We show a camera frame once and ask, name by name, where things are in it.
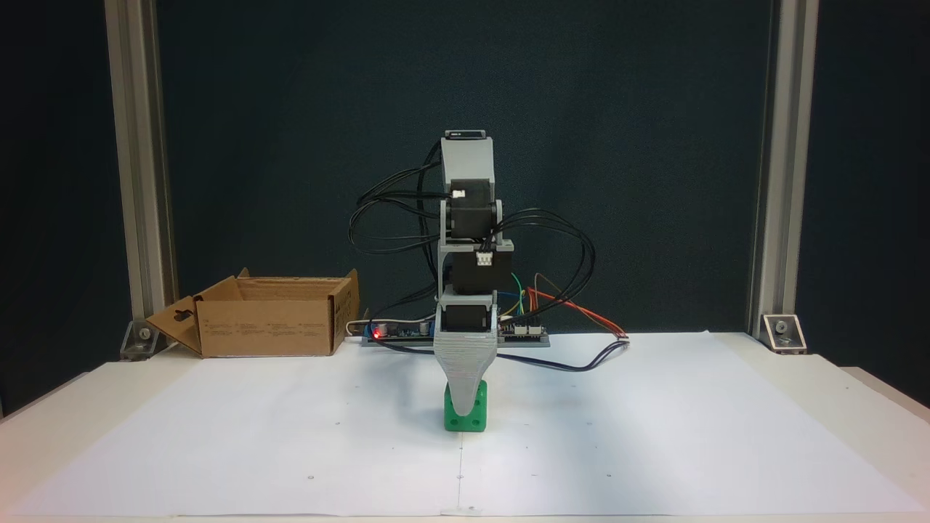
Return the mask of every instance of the dark backdrop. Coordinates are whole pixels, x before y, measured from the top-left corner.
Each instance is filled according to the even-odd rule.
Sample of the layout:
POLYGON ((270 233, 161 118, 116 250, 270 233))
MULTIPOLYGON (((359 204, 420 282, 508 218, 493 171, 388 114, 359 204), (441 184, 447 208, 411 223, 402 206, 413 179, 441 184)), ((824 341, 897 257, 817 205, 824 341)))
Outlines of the dark backdrop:
MULTIPOLYGON (((770 9, 164 0, 181 291, 243 266, 254 275, 357 267, 364 305, 376 308, 422 287, 418 252, 376 258, 348 244, 354 199, 418 165, 444 129, 484 128, 505 213, 560 212, 597 245, 580 302, 638 331, 741 330, 770 9)), ((372 218, 370 230, 415 231, 409 215, 372 218)), ((566 281, 571 240, 512 237, 519 275, 566 281)), ((547 319, 555 330, 586 322, 547 319)))
POLYGON ((930 4, 821 0, 797 311, 815 352, 930 405, 930 4))
POLYGON ((0 398, 9 413, 115 360, 132 314, 103 2, 9 3, 0 42, 0 398))

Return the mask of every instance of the green cube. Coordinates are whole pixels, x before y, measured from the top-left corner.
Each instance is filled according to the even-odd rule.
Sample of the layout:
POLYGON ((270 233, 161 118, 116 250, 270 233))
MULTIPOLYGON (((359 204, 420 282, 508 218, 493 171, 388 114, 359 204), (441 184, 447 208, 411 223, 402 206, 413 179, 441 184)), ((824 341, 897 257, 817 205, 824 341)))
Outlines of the green cube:
POLYGON ((481 380, 474 407, 466 416, 459 416, 452 408, 449 384, 445 385, 445 429, 450 432, 483 432, 487 426, 487 382, 481 380))

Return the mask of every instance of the circuit board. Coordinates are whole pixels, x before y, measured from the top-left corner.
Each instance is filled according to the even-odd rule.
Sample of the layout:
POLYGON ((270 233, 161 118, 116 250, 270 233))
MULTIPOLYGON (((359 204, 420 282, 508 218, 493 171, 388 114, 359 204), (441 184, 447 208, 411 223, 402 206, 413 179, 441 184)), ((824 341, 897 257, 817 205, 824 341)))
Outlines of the circuit board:
MULTIPOLYGON (((428 332, 424 335, 424 330, 416 324, 400 323, 378 323, 375 326, 377 339, 379 342, 393 343, 404 347, 432 347, 432 322, 429 323, 428 332)), ((377 347, 378 342, 371 332, 368 332, 366 324, 358 324, 352 330, 356 336, 364 336, 362 341, 363 347, 377 347)), ((544 326, 514 326, 506 325, 498 332, 498 347, 548 347, 549 332, 544 326)))

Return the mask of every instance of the robotic arm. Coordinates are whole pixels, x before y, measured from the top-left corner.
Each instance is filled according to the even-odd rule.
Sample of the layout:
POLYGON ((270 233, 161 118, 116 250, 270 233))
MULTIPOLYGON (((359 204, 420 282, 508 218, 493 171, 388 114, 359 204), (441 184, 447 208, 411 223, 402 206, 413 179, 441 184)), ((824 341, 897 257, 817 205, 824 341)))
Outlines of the robotic arm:
POLYGON ((509 285, 513 242, 493 233, 503 211, 494 194, 491 139, 482 130, 446 131, 441 147, 452 197, 440 202, 437 261, 440 268, 450 262, 450 271, 438 278, 433 351, 455 412, 466 416, 498 352, 497 289, 509 285))

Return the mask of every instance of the cardboard box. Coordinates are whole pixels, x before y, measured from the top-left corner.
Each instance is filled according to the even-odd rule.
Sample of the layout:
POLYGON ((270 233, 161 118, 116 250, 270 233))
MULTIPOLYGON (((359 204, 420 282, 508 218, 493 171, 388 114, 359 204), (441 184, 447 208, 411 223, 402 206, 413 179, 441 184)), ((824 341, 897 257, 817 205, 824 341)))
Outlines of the cardboard box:
POLYGON ((358 307, 354 269, 344 278, 251 277, 243 269, 149 323, 201 357, 331 355, 358 307))

